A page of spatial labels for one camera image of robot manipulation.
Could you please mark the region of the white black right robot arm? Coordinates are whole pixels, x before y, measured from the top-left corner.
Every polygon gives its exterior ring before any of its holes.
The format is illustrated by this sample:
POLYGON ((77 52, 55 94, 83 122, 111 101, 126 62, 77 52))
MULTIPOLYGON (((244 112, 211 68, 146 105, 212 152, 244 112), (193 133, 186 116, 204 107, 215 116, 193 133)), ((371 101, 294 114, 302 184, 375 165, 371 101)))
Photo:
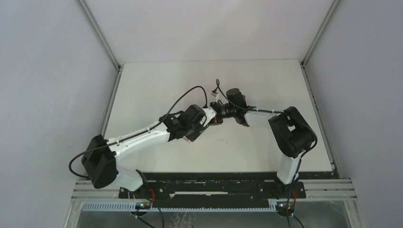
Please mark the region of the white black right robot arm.
POLYGON ((219 125, 224 119, 234 118, 246 127, 270 129, 282 152, 275 193, 282 198, 288 197, 294 190, 292 183, 298 178, 302 158, 317 145, 317 135, 296 107, 290 106, 283 111, 259 109, 247 105, 238 88, 228 90, 224 98, 226 103, 219 99, 210 103, 216 112, 210 124, 219 125))

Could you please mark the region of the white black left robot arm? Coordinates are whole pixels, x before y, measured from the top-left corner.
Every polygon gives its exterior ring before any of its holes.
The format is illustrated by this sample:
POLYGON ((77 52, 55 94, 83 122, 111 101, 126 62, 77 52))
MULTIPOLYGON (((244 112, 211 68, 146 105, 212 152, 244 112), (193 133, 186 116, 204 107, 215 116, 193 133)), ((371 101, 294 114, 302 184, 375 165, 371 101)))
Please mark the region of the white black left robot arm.
POLYGON ((137 198, 147 195, 149 186, 140 170, 130 170, 122 161, 151 146, 185 139, 195 141, 216 116, 209 106, 190 105, 178 114, 165 114, 153 124, 115 138, 97 135, 90 141, 81 163, 95 189, 110 185, 126 188, 137 198))

